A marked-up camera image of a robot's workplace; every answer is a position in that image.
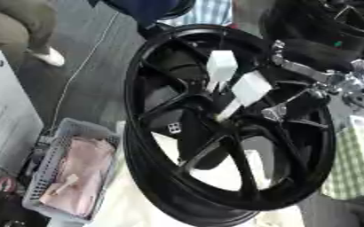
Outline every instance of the black wheel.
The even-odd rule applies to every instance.
[[[262,33],[272,39],[304,38],[364,52],[364,1],[278,0],[262,18]]]
[[[335,155],[335,131],[326,106],[283,123],[260,114],[313,83],[268,67],[269,47],[239,30],[194,25],[149,40],[132,60],[125,82],[126,159],[141,191],[163,212],[195,226],[234,226],[256,211],[303,200],[328,176]],[[247,72],[260,70],[274,86],[265,98],[222,123],[215,116],[231,97],[228,92],[205,91],[209,80],[205,65],[214,50],[232,50],[237,58],[239,69],[232,83]],[[167,126],[176,121],[180,133],[168,135],[178,141],[179,160],[173,161],[153,132],[170,134]],[[253,137],[273,144],[273,183],[264,189],[258,188],[244,152],[247,147],[241,144]],[[239,188],[221,189],[191,175],[197,168],[212,171],[226,157],[240,173]]]

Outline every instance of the white foam block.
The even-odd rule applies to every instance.
[[[272,85],[258,71],[245,74],[232,91],[243,106],[251,106],[272,89]]]
[[[207,63],[212,82],[227,82],[237,70],[237,61],[232,51],[213,51]]]

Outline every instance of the plaid cloth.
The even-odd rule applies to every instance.
[[[364,118],[351,116],[350,126],[337,135],[334,167],[321,192],[336,200],[364,196]]]
[[[172,20],[160,20],[160,22],[174,27],[190,24],[228,26],[233,22],[233,2],[232,0],[197,0],[189,13]]]

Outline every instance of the green checkered fabric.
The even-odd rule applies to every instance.
[[[352,116],[336,146],[336,161],[321,192],[336,200],[364,196],[364,118]]]

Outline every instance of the person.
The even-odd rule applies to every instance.
[[[0,0],[0,51],[13,70],[26,52],[52,66],[65,64],[63,56],[49,46],[55,28],[55,11],[46,0]]]

